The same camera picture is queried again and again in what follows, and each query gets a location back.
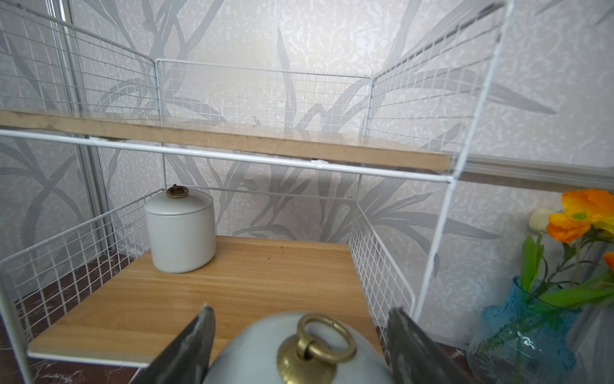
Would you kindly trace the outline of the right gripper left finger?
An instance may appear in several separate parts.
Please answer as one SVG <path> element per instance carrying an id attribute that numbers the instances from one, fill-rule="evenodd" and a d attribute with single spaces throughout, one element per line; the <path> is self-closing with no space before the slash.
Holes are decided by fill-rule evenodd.
<path id="1" fill-rule="evenodd" d="M 209 371 L 216 319 L 207 304 L 131 383 L 203 383 Z"/>

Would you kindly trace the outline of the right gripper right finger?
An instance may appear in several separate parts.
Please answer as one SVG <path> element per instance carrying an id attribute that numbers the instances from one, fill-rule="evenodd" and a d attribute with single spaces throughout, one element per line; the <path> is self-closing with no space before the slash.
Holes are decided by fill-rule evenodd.
<path id="1" fill-rule="evenodd" d="M 389 311 L 386 342 L 396 383 L 475 382 L 401 307 Z"/>

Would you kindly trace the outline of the white wire shelf rack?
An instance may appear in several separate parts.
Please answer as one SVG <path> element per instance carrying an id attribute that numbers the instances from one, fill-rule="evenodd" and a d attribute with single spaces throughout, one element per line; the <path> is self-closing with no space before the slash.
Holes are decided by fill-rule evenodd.
<path id="1" fill-rule="evenodd" d="M 281 312 L 330 315 L 386 357 L 389 310 L 421 315 L 509 24 L 511 1 L 412 1 L 374 75 L 160 59 L 1 4 L 1 316 L 35 358 L 149 365 L 210 305 L 212 356 Z M 158 270 L 145 204 L 214 200 L 216 254 Z"/>

